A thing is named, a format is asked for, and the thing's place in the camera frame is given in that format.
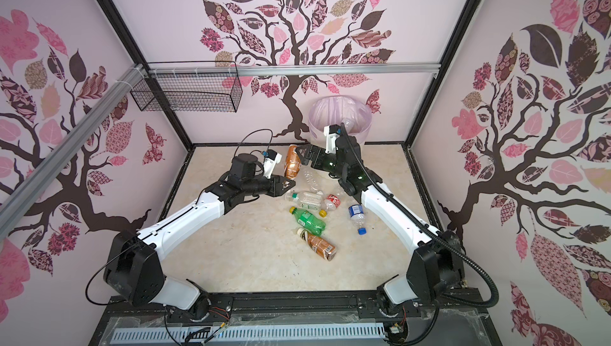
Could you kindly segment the brown coffee bottle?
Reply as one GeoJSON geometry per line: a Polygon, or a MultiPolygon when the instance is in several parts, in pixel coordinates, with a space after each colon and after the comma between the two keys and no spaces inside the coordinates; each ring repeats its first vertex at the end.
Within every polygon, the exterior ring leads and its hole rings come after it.
{"type": "Polygon", "coordinates": [[[313,252],[324,260],[331,261],[334,259],[337,248],[327,240],[311,234],[304,228],[299,228],[299,230],[297,230],[297,235],[313,252]]]}
{"type": "Polygon", "coordinates": [[[290,145],[286,155],[284,176],[291,180],[296,179],[301,166],[301,160],[298,156],[297,148],[297,145],[290,145]]]}

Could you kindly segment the green soda bottle yellow cap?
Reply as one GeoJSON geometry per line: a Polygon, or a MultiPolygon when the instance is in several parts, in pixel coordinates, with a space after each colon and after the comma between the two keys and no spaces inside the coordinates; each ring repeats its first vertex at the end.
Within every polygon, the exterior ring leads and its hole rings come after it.
{"type": "Polygon", "coordinates": [[[307,209],[293,206],[289,208],[289,212],[303,229],[315,236],[321,236],[326,229],[326,223],[307,209]]]}

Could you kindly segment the clear bottle red cap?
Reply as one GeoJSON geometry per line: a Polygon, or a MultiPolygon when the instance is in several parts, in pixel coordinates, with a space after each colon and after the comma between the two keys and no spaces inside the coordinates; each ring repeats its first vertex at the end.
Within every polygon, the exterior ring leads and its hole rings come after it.
{"type": "Polygon", "coordinates": [[[344,118],[341,122],[341,126],[345,128],[345,132],[349,135],[354,135],[359,131],[358,122],[349,118],[344,118]]]}

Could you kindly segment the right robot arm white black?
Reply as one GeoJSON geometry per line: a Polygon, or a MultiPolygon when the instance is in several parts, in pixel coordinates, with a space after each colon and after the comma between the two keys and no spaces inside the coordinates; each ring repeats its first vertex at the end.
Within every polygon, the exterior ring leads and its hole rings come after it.
{"type": "Polygon", "coordinates": [[[300,163],[335,177],[346,194],[380,218],[411,255],[407,272],[377,288],[378,300],[388,310],[406,301],[429,305],[465,277],[464,263],[453,252],[449,233],[415,215],[364,165],[361,149],[353,137],[335,139],[335,149],[307,144],[297,147],[300,163]]]}

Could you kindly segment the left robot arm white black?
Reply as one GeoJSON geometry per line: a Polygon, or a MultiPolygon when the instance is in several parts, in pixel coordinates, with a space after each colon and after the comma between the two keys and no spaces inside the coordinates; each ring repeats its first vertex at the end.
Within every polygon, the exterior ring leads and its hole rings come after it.
{"type": "Polygon", "coordinates": [[[209,294],[194,282],[167,276],[162,261],[183,241],[235,207],[258,197],[281,197],[296,186],[282,175],[231,180],[227,174],[203,189],[197,199],[171,217],[137,233],[113,239],[103,280],[133,307],[170,306],[201,318],[209,294]]]}

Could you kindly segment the white bin with purple liner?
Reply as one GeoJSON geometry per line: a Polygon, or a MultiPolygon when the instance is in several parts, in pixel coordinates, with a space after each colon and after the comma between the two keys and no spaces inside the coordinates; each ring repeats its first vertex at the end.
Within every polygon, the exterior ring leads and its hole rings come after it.
{"type": "Polygon", "coordinates": [[[307,115],[310,139],[315,143],[324,143],[324,128],[329,125],[340,125],[344,118],[358,122],[359,131],[353,136],[359,144],[364,144],[372,126],[371,109],[351,96],[329,96],[317,100],[307,115]]]}

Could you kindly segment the clear crushed bottle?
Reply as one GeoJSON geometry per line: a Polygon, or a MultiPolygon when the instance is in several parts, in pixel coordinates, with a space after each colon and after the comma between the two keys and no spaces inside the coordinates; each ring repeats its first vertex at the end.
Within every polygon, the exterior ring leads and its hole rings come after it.
{"type": "Polygon", "coordinates": [[[322,194],[321,183],[319,182],[317,174],[312,169],[306,168],[302,172],[302,175],[311,192],[322,194]]]}

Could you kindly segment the clear bottle green label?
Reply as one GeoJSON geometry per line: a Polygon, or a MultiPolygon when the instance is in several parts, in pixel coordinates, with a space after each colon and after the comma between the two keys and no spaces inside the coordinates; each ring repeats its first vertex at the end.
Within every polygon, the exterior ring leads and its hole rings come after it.
{"type": "Polygon", "coordinates": [[[323,196],[320,193],[291,190],[284,195],[285,199],[302,209],[319,210],[322,207],[323,196]]]}

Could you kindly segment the small bottle red label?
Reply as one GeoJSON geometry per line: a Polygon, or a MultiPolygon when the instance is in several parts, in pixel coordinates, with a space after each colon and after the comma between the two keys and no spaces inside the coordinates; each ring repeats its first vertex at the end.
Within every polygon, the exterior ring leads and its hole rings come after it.
{"type": "Polygon", "coordinates": [[[340,205],[341,205],[340,198],[335,194],[329,194],[323,199],[321,207],[326,212],[332,212],[338,209],[340,205]]]}

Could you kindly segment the blue label bottle right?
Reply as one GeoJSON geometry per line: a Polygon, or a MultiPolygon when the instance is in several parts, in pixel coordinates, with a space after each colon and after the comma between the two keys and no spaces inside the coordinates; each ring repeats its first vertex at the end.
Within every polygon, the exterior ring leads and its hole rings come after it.
{"type": "Polygon", "coordinates": [[[360,236],[367,234],[365,226],[364,209],[361,204],[353,204],[348,207],[348,214],[351,222],[356,226],[357,233],[360,236]]]}

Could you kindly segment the aluminium rail back wall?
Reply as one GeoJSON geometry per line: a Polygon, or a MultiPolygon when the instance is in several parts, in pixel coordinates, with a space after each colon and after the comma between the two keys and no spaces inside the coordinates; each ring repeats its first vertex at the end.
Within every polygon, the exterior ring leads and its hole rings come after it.
{"type": "Polygon", "coordinates": [[[200,63],[197,67],[179,67],[170,63],[150,63],[147,71],[151,77],[170,75],[204,75],[230,77],[268,77],[268,76],[303,76],[303,75],[337,75],[337,74],[390,74],[390,73],[432,73],[441,69],[439,63],[408,62],[381,64],[349,64],[349,65],[313,65],[313,66],[224,66],[217,67],[214,63],[200,63]]]}

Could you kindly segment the aluminium rail wall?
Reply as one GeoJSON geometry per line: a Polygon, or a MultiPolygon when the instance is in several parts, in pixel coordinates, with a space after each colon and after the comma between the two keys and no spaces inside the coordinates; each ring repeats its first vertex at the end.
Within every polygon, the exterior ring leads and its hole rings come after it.
{"type": "Polygon", "coordinates": [[[313,66],[224,66],[217,67],[214,63],[200,63],[197,67],[179,67],[170,63],[150,63],[147,71],[151,77],[170,75],[204,75],[230,77],[268,77],[268,76],[303,76],[303,75],[337,75],[337,74],[390,74],[390,73],[432,73],[441,69],[439,63],[408,62],[381,64],[349,64],[349,65],[313,65],[313,66]]]}
{"type": "Polygon", "coordinates": [[[41,162],[30,177],[12,193],[1,207],[1,238],[5,239],[30,207],[57,178],[72,157],[85,144],[111,110],[146,76],[140,64],[130,67],[95,104],[92,110],[71,129],[60,145],[41,162]]]}

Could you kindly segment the aluminium rail left wall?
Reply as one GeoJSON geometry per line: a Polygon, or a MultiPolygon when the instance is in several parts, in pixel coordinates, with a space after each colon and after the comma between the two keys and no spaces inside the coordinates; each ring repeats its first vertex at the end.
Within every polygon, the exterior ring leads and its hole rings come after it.
{"type": "Polygon", "coordinates": [[[5,239],[30,207],[57,178],[72,157],[85,144],[111,110],[146,76],[140,64],[130,67],[95,104],[92,110],[71,129],[60,145],[41,162],[30,177],[12,193],[1,207],[1,238],[5,239]]]}

